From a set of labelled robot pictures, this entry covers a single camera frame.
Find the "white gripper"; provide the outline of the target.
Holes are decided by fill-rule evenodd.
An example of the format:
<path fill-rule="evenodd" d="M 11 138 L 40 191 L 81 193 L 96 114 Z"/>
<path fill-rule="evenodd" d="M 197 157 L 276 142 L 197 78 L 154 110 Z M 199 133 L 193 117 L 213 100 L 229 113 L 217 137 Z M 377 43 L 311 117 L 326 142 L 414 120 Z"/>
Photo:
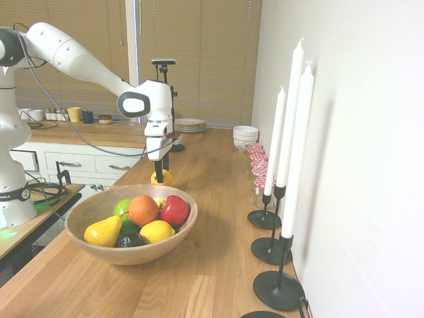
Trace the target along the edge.
<path fill-rule="evenodd" d="M 170 156 L 168 151 L 171 149 L 172 140 L 166 136 L 172 132 L 173 126 L 171 121 L 147 122 L 144 130 L 148 159 L 155 161 L 156 181 L 158 184 L 164 182 L 163 169 L 170 170 Z"/>

